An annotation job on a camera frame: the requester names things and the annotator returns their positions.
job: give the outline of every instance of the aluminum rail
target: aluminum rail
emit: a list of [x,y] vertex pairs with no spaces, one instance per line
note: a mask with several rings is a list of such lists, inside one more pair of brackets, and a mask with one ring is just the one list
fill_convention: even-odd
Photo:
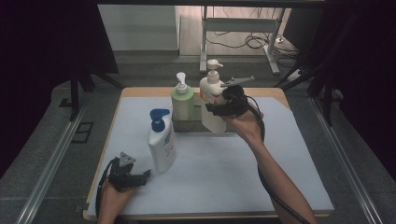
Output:
[[361,180],[358,177],[355,169],[353,168],[352,163],[350,162],[346,152],[344,151],[343,146],[341,145],[334,129],[329,126],[326,120],[322,116],[322,109],[318,99],[310,98],[310,102],[315,109],[315,112],[318,116],[318,120],[326,133],[330,143],[332,145],[332,149],[334,150],[335,156],[340,163],[341,168],[343,169],[346,179],[349,182],[350,187],[352,187],[353,192],[358,199],[361,209],[363,210],[364,215],[366,215],[367,220],[371,224],[382,224],[381,217],[379,216],[377,209],[373,200],[371,199],[367,189],[361,183]]
[[27,199],[15,223],[32,223],[33,219],[35,218],[35,214],[37,213],[37,210],[40,207],[40,204],[43,202],[44,196],[46,195],[47,190],[50,187],[50,183],[52,182],[52,179],[55,176],[59,165],[62,162],[62,159],[64,158],[64,153],[66,152],[73,138],[73,134],[75,133],[78,124],[87,109],[87,104],[90,99],[91,96],[88,94],[88,96],[82,100],[81,109],[76,115],[76,118],[73,121],[69,121],[66,125],[61,139],[59,140],[56,148],[53,150],[49,161],[47,162],[43,172],[35,183],[35,187],[30,193],[29,198]]

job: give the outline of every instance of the bottle label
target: bottle label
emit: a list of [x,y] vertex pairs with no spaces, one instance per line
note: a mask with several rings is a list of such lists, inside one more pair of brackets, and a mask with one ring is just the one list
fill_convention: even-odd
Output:
[[166,157],[168,157],[174,149],[174,143],[173,141],[171,141],[172,140],[171,138],[172,138],[172,132],[169,132],[168,135],[166,135],[165,141],[163,143]]
[[222,94],[213,94],[207,91],[203,91],[202,89],[200,89],[200,97],[204,102],[208,104],[222,105],[225,103]]

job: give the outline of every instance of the pump bottle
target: pump bottle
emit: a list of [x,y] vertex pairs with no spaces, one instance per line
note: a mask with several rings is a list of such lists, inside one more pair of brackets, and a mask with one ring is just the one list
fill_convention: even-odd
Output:
[[148,146],[154,160],[155,170],[159,173],[167,171],[176,158],[174,130],[168,109],[152,109],[150,111],[151,129],[148,132]]
[[206,104],[223,105],[226,103],[222,96],[222,92],[226,88],[220,86],[223,82],[220,81],[219,73],[216,71],[217,68],[222,66],[217,60],[207,61],[207,68],[210,71],[207,73],[207,77],[202,78],[199,83],[202,123],[212,133],[224,133],[227,127],[226,122],[221,117],[208,112],[205,106]]
[[194,90],[186,84],[186,74],[177,73],[178,84],[172,89],[173,120],[192,120]]

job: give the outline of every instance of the bottle cap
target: bottle cap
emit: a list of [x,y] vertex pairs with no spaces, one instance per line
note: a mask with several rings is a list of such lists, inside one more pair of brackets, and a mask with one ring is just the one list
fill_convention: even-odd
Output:
[[178,84],[176,86],[177,92],[180,94],[184,94],[187,92],[187,84],[186,84],[186,74],[185,73],[177,73],[176,74]]
[[160,133],[165,129],[165,122],[163,122],[163,116],[170,114],[168,109],[152,109],[149,112],[151,117],[151,128],[154,132]]
[[207,82],[211,84],[219,82],[219,73],[215,69],[222,66],[223,65],[219,63],[219,61],[216,59],[211,59],[207,61],[207,68],[210,69],[210,71],[207,73]]

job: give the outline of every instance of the green soap bottle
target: green soap bottle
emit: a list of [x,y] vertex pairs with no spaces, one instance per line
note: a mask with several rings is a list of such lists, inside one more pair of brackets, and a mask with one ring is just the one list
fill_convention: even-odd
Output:
[[194,90],[186,84],[185,73],[177,73],[177,80],[172,89],[173,120],[193,120]]

